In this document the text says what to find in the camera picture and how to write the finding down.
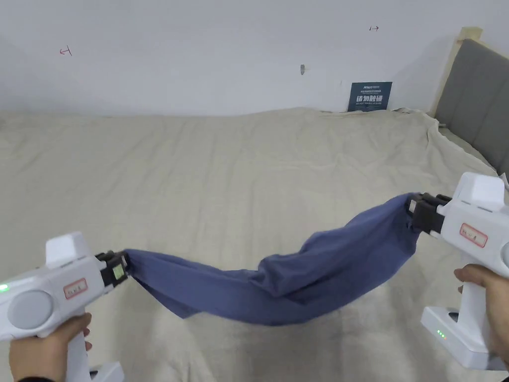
blue cloth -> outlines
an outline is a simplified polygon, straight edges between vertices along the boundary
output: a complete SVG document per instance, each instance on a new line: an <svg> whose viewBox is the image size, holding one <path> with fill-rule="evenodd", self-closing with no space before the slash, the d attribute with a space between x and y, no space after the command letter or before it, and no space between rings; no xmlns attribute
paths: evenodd
<svg viewBox="0 0 509 382"><path fill-rule="evenodd" d="M262 325L309 321L390 279L415 253L408 195L362 212L343 228L313 234L299 252L258 270L219 270L161 253L126 250L131 275L179 317L208 312Z"/></svg>

finger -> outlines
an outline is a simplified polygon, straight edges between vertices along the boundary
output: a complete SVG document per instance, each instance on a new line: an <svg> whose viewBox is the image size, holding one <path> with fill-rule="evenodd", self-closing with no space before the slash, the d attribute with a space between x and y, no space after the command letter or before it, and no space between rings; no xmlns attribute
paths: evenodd
<svg viewBox="0 0 509 382"><path fill-rule="evenodd" d="M83 332L92 320L90 313L68 319L53 332L52 335L59 336L66 343L70 342L79 333Z"/></svg>
<svg viewBox="0 0 509 382"><path fill-rule="evenodd" d="M464 283L474 283L485 288L488 283L499 277L489 269L477 264L468 264L461 269L455 269L454 275Z"/></svg>

human hand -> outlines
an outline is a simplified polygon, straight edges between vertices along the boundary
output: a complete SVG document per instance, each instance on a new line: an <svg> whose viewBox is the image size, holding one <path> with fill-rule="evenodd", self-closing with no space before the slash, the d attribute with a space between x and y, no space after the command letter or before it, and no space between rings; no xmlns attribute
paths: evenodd
<svg viewBox="0 0 509 382"><path fill-rule="evenodd" d="M509 369L509 280L474 264L456 269L454 274L462 282L474 283L486 289L486 315L491 329L490 350Z"/></svg>
<svg viewBox="0 0 509 382"><path fill-rule="evenodd" d="M46 338L28 337L11 342L9 364L14 381L27 377L42 377L65 382L67 373L67 345L80 332L87 336L90 313L72 317ZM85 349L92 348L90 342Z"/></svg>

beige bedsheet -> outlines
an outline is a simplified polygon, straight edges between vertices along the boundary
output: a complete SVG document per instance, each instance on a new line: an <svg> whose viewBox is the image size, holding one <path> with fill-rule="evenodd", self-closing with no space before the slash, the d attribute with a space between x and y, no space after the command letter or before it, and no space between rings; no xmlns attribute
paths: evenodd
<svg viewBox="0 0 509 382"><path fill-rule="evenodd" d="M422 113L3 113L0 279L40 265L45 241L75 230L96 253L131 247L253 268L395 195L451 195L465 171L495 175ZM456 255L423 235L385 285L282 328L184 321L131 280L90 306L89 358L120 360L133 382L501 380L463 369L420 326L425 305L458 304ZM0 344L0 380L9 380L7 352Z"/></svg>

white circular button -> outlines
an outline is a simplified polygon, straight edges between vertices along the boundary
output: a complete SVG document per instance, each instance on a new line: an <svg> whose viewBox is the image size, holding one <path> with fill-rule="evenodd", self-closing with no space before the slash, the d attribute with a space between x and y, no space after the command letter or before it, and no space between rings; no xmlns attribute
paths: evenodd
<svg viewBox="0 0 509 382"><path fill-rule="evenodd" d="M502 261L504 262L505 266L509 268L509 243L504 245L502 247Z"/></svg>
<svg viewBox="0 0 509 382"><path fill-rule="evenodd" d="M19 329L36 329L53 313L53 300L42 290L29 290L16 296L9 305L7 317Z"/></svg>

